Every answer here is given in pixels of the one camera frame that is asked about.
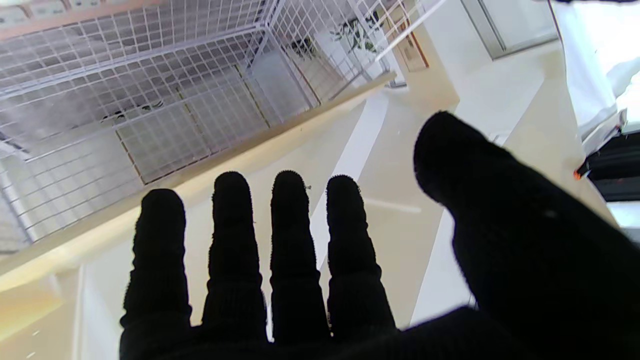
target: metal mesh cage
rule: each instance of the metal mesh cage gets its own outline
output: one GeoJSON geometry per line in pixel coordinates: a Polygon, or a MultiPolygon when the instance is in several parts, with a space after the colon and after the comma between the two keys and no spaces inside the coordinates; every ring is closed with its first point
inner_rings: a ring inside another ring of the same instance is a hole
{"type": "Polygon", "coordinates": [[[166,0],[0,42],[0,252],[388,70],[423,5],[166,0]]]}

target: gloved hand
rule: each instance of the gloved hand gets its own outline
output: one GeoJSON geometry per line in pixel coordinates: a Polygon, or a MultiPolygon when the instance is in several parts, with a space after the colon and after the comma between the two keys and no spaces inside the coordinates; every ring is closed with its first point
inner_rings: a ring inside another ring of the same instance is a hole
{"type": "Polygon", "coordinates": [[[189,322],[182,201],[171,190],[152,190],[142,200],[133,245],[134,270],[121,319],[121,359],[184,357],[184,352],[202,346],[216,347],[221,356],[248,357],[250,352],[261,358],[268,357],[274,347],[281,354],[283,348],[295,351],[312,346],[315,356],[320,356],[338,351],[340,343],[397,332],[367,234],[360,190],[351,178],[337,176],[327,186],[331,329],[318,284],[304,182],[293,171],[281,172],[275,179],[271,200],[274,346],[266,337],[248,183],[237,172],[222,174],[212,200],[209,293],[198,327],[189,322]]]}

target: green leaves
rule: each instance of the green leaves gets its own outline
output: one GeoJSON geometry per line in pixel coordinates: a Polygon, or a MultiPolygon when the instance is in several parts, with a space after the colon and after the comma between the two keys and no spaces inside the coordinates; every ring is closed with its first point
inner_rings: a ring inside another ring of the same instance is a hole
{"type": "MultiPolygon", "coordinates": [[[[374,29],[374,31],[380,29],[376,29],[376,24],[378,22],[378,14],[376,12],[373,13],[373,16],[365,18],[365,21],[369,29],[374,29]]],[[[333,35],[334,41],[340,41],[342,38],[346,38],[349,42],[349,46],[351,46],[349,52],[358,48],[369,51],[373,54],[378,53],[375,44],[371,41],[365,27],[358,19],[351,19],[341,24],[335,31],[329,31],[329,33],[333,35]]]]}

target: black object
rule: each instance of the black object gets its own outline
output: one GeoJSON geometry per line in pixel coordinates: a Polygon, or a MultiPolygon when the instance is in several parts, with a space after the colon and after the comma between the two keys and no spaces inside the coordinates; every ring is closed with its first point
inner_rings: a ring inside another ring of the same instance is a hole
{"type": "Polygon", "coordinates": [[[624,235],[449,113],[422,128],[414,165],[420,187],[455,219],[454,253],[479,310],[457,309],[399,332],[358,186],[334,177],[329,337],[304,183],[284,172],[271,203],[275,343],[268,343],[249,187],[226,173],[214,185],[200,327],[189,325],[182,203],[170,190],[143,199],[121,358],[640,358],[640,250],[624,235]]]}

